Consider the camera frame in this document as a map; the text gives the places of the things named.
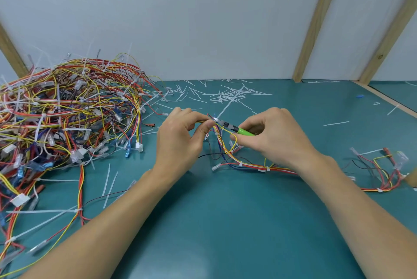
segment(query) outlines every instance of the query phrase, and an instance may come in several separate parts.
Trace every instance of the table surface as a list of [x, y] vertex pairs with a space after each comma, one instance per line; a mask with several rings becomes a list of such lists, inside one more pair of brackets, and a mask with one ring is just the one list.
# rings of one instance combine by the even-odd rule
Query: table surface
[[369, 86], [417, 112], [417, 81], [371, 81]]
[[[191, 87], [206, 94], [215, 94], [226, 87], [240, 89], [237, 80], [166, 82], [167, 86], [182, 89]], [[359, 87], [344, 82], [304, 82], [292, 80], [248, 80], [249, 89], [272, 95], [246, 94], [242, 103], [232, 102], [222, 114], [232, 124], [270, 107], [287, 108], [322, 153], [346, 166], [354, 155], [388, 147], [401, 150], [410, 161], [402, 170], [416, 166], [416, 119]], [[165, 106], [202, 108], [202, 113], [219, 114], [228, 102], [211, 103], [211, 95], [191, 92], [183, 101], [164, 102]], [[170, 100], [179, 97], [175, 94]], [[162, 112], [169, 108], [159, 106]], [[159, 126], [164, 116], [151, 115], [146, 122]], [[338, 122], [348, 123], [323, 126]], [[143, 136], [144, 151], [133, 151], [125, 159], [122, 151], [86, 167], [84, 202], [101, 196], [111, 163], [111, 182], [118, 177], [113, 192], [126, 189], [155, 161], [156, 134]], [[204, 143], [203, 154], [209, 153]], [[253, 163], [263, 163], [262, 156], [252, 150], [239, 151], [240, 156]], [[379, 156], [378, 152], [368, 155]], [[348, 246], [344, 242], [327, 209], [310, 188], [296, 176], [282, 173], [244, 172], [222, 166], [210, 156], [198, 159], [159, 202], [133, 240], [113, 278], [364, 278]], [[344, 169], [356, 177], [362, 187], [378, 184], [368, 171], [350, 162]], [[391, 168], [389, 162], [382, 167]], [[45, 178], [78, 179], [79, 169], [71, 168], [47, 173]], [[45, 183], [37, 209], [66, 209], [76, 205], [77, 183]], [[415, 202], [417, 192], [406, 184], [392, 192], [371, 193], [369, 196], [417, 233]], [[111, 204], [116, 197], [110, 197]], [[104, 201], [88, 204], [84, 215], [93, 218], [103, 210]], [[20, 215], [15, 234], [19, 234], [55, 215], [39, 213]], [[31, 248], [64, 227], [72, 218], [65, 213], [51, 223], [21, 238], [21, 244]], [[65, 237], [80, 228], [77, 219]], [[45, 253], [31, 257], [18, 256], [8, 267], [13, 271], [35, 261]]]

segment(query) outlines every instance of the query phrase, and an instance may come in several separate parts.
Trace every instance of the forearm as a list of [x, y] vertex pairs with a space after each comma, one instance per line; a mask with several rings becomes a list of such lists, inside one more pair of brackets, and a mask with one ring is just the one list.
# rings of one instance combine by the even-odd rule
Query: forearm
[[411, 278], [417, 237], [369, 198], [333, 159], [315, 157], [299, 169], [324, 202], [367, 278]]
[[36, 263], [22, 278], [110, 278], [140, 227], [174, 182], [146, 172], [123, 197]]

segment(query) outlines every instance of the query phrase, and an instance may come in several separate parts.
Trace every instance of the green handle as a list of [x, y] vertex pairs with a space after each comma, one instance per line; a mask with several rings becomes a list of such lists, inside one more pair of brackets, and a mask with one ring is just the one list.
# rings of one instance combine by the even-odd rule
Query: green handle
[[247, 136], [255, 136], [255, 134], [248, 132], [246, 130], [243, 130], [241, 128], [239, 128], [239, 131], [237, 131], [237, 134], [242, 134], [242, 135], [247, 135]]

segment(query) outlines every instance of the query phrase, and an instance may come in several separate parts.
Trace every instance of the left hand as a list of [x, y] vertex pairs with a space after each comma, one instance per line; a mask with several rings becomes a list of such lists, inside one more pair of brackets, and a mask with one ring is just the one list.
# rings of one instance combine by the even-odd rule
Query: left hand
[[[205, 121], [190, 136], [188, 131], [202, 120]], [[197, 160], [204, 137], [214, 124], [214, 120], [190, 108], [174, 108], [158, 130], [154, 170], [175, 183]]]

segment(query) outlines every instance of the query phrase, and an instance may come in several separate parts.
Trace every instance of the hand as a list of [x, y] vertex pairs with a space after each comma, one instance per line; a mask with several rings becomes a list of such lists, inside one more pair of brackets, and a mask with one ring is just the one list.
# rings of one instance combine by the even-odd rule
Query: hand
[[249, 117], [239, 128], [257, 134], [236, 134], [239, 145], [259, 151], [277, 164], [301, 169], [312, 157], [321, 155], [287, 109], [270, 108]]
[[[205, 121], [190, 136], [188, 131], [202, 120]], [[166, 173], [175, 183], [197, 160], [203, 149], [204, 137], [214, 124], [214, 120], [190, 108], [174, 108], [158, 130], [154, 169]]]

